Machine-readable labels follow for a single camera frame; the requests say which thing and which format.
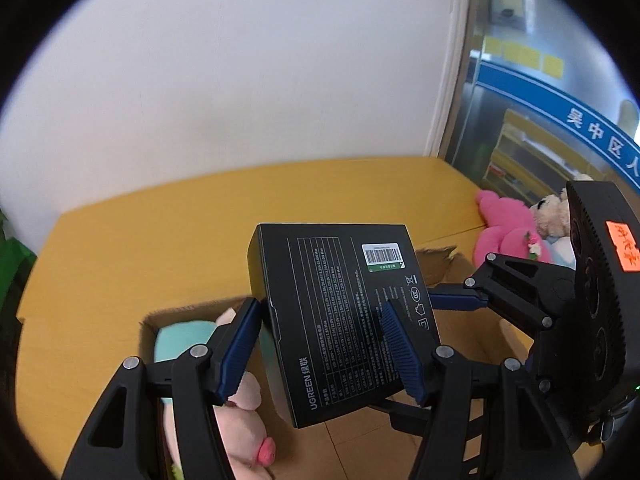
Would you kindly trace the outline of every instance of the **yellow table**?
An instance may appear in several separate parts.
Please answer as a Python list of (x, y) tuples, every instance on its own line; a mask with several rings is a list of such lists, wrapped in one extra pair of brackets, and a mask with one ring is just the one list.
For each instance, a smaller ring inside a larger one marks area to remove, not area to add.
[[(66, 213), (18, 312), (21, 424), (60, 474), (104, 386), (136, 354), (146, 314), (250, 292), (256, 224), (402, 223), (416, 246), (461, 240), (470, 256), (482, 227), (476, 190), (437, 158), (328, 160), (204, 176)], [(308, 429), (327, 438), (324, 424)]]

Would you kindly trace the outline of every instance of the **ugreen box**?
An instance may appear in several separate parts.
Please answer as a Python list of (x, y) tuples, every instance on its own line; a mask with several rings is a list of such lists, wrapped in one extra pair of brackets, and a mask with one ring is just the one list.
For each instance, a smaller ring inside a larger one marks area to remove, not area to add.
[(271, 396), (296, 428), (402, 390), (380, 325), (386, 300), (439, 341), (403, 225), (260, 224), (248, 263)]

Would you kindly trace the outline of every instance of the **blue stripe sign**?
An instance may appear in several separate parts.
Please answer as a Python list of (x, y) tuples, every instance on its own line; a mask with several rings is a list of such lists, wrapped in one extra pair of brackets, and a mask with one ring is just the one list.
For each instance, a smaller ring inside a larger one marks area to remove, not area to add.
[(487, 61), (480, 62), (476, 84), (559, 124), (640, 192), (640, 146), (593, 108), (542, 81)]

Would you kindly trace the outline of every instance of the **orange sticker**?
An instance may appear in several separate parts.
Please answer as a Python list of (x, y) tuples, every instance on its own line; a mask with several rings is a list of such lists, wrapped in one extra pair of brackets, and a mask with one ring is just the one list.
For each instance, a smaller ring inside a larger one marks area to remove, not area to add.
[(625, 272), (640, 272), (640, 251), (627, 224), (618, 224), (607, 220), (609, 236), (616, 247), (618, 259)]

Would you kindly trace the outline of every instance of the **pink plush toy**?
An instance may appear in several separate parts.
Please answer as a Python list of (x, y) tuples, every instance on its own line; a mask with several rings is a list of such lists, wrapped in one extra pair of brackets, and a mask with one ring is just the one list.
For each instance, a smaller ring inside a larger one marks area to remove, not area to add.
[[(230, 308), (216, 320), (216, 324), (230, 323), (235, 316)], [(236, 480), (271, 480), (265, 467), (273, 463), (276, 445), (267, 436), (264, 423), (255, 412), (261, 402), (260, 384), (253, 374), (245, 372), (238, 391), (229, 397), (226, 405), (214, 406), (222, 442)], [(181, 471), (172, 404), (164, 407), (164, 434), (174, 465)]]
[(524, 202), (500, 198), (493, 191), (481, 190), (476, 203), (487, 229), (480, 233), (474, 250), (474, 263), (479, 267), (488, 253), (506, 254), (551, 263), (552, 257), (541, 242), (533, 213)]

